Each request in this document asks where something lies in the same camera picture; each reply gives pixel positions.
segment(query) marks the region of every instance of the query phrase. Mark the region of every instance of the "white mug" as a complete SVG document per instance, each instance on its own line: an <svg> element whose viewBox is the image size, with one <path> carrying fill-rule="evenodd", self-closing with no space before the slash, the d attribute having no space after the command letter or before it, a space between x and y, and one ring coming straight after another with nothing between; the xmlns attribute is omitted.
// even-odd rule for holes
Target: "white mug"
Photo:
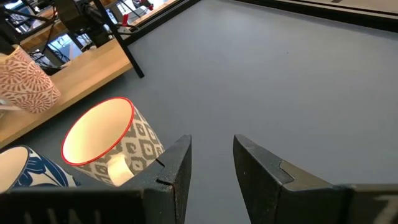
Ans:
<svg viewBox="0 0 398 224"><path fill-rule="evenodd" d="M61 154L79 171L118 187L163 152L155 132L132 102L115 97L92 107L72 126Z"/></svg>
<svg viewBox="0 0 398 224"><path fill-rule="evenodd" d="M27 146L0 153L0 193L16 187L76 187L77 182L62 167Z"/></svg>

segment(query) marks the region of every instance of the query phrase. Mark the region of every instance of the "gray tabletop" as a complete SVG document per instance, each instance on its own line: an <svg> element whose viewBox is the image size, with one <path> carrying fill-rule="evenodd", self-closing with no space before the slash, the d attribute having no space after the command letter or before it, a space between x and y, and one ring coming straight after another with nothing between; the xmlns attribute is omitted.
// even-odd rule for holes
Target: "gray tabletop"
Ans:
<svg viewBox="0 0 398 224"><path fill-rule="evenodd" d="M249 223L233 134L334 184L398 183L397 34L202 0L130 49L145 78L128 71L14 144L95 185L63 163L63 137L95 103L126 96L166 148L193 135L189 224Z"/></svg>

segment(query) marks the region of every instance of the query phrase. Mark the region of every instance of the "wooden shelf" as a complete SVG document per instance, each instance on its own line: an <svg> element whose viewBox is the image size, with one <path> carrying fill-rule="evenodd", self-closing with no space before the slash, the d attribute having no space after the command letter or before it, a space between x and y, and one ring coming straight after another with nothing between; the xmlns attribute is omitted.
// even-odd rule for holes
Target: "wooden shelf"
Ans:
<svg viewBox="0 0 398 224"><path fill-rule="evenodd" d="M130 61L116 40L98 49L87 50L51 77L62 94L55 106L41 114L8 111L0 119L0 148L131 68Z"/></svg>

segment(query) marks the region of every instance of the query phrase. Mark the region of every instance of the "red and white patterned cup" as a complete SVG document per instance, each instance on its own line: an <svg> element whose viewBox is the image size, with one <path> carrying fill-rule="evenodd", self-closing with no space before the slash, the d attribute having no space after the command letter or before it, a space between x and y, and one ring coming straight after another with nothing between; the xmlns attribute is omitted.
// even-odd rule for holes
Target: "red and white patterned cup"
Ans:
<svg viewBox="0 0 398 224"><path fill-rule="evenodd" d="M50 77L20 46L0 57L0 99L30 113L41 113L60 97Z"/></svg>

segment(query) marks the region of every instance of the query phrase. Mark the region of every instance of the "mug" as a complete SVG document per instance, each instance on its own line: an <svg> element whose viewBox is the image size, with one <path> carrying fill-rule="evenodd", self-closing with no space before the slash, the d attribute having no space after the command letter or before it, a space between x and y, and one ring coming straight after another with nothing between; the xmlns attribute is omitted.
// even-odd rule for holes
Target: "mug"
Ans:
<svg viewBox="0 0 398 224"><path fill-rule="evenodd" d="M76 121L65 136L61 154L67 164L118 187L163 152L163 145L133 103L115 97Z"/></svg>
<svg viewBox="0 0 398 224"><path fill-rule="evenodd" d="M0 153L0 192L15 187L76 187L77 182L60 166L27 146Z"/></svg>
<svg viewBox="0 0 398 224"><path fill-rule="evenodd" d="M20 108L41 113L60 97L61 93L50 77L20 46L12 54L0 57L0 99L8 106L3 110Z"/></svg>

